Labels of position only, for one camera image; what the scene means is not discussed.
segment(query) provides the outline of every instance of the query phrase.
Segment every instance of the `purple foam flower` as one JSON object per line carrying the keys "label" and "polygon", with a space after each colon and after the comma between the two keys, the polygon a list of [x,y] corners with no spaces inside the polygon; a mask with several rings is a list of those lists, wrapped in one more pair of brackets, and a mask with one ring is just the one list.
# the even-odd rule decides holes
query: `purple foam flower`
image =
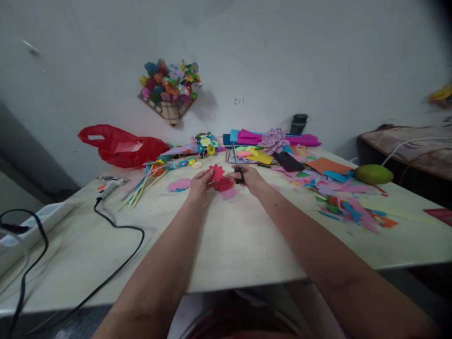
{"label": "purple foam flower", "polygon": [[267,155],[280,153],[284,146],[290,145],[289,141],[284,140],[285,137],[286,132],[282,129],[271,129],[267,135],[262,136],[262,141],[258,145],[264,148]]}

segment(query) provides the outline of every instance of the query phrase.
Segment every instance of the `flower bouquet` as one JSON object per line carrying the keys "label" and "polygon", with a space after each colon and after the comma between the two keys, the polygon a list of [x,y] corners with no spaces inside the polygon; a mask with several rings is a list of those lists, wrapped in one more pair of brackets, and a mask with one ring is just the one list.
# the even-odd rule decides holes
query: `flower bouquet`
{"label": "flower bouquet", "polygon": [[143,89],[138,98],[160,115],[168,124],[176,125],[198,97],[200,87],[198,64],[182,64],[167,67],[163,60],[157,64],[145,64],[148,77],[139,79]]}

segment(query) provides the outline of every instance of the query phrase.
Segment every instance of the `scissors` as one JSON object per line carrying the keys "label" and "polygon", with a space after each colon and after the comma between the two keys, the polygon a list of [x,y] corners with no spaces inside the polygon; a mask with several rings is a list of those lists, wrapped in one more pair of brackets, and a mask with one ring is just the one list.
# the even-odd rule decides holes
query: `scissors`
{"label": "scissors", "polygon": [[232,150],[234,152],[234,159],[235,159],[235,169],[234,172],[240,172],[240,174],[242,175],[241,179],[236,179],[235,183],[236,184],[244,184],[245,183],[245,178],[243,177],[243,170],[241,169],[241,167],[239,167],[239,164],[237,163],[237,154],[235,153],[235,144],[234,141],[232,142]]}

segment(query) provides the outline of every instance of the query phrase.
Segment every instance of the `dark cylindrical object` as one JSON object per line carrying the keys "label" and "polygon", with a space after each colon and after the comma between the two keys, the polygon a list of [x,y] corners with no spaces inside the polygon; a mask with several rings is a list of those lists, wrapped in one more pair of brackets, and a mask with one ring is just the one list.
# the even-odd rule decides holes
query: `dark cylindrical object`
{"label": "dark cylindrical object", "polygon": [[306,126],[307,114],[296,114],[293,116],[291,124],[291,133],[303,133],[303,129]]}

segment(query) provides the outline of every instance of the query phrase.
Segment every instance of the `table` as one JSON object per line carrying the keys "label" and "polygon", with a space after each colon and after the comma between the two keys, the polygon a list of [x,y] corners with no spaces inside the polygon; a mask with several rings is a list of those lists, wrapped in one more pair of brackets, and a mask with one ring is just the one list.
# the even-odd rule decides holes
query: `table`
{"label": "table", "polygon": [[[319,147],[308,149],[318,156],[356,167]],[[202,170],[215,163],[222,165],[226,172],[230,169],[230,164],[225,162],[225,153],[201,161]],[[391,217],[399,225],[392,229],[381,228],[381,235],[366,232],[356,224],[345,224],[321,215],[318,213],[320,203],[312,193],[296,188],[271,169],[256,168],[269,183],[278,185],[281,193],[292,203],[326,227],[376,270],[452,260],[452,228],[422,211],[441,206],[393,183],[381,185],[388,197],[366,194],[366,198],[422,216],[428,224]],[[100,210],[112,216],[117,225],[140,226],[145,229],[146,237],[137,255],[87,306],[111,304],[116,300],[137,265],[188,195],[188,191],[169,192],[167,185],[180,178],[192,178],[199,170],[185,167],[171,171],[141,197],[135,209],[126,206],[118,212],[127,185],[116,188],[101,203]],[[109,174],[127,178],[129,185],[132,185],[133,181],[142,177],[143,170],[113,168]],[[94,196],[99,186],[101,183],[93,180],[67,200],[75,208],[48,234],[49,250],[27,279],[25,312],[75,307],[120,266],[138,245],[139,232],[113,229],[94,213]],[[248,189],[239,189],[235,198],[225,201],[214,190],[209,193],[211,204],[201,231],[187,292],[282,283],[307,277],[271,219]],[[31,260],[41,253],[42,248],[41,243],[33,249]],[[8,280],[19,266],[9,270],[1,283]],[[14,312],[18,291],[19,281],[14,282],[1,296],[0,316]]]}

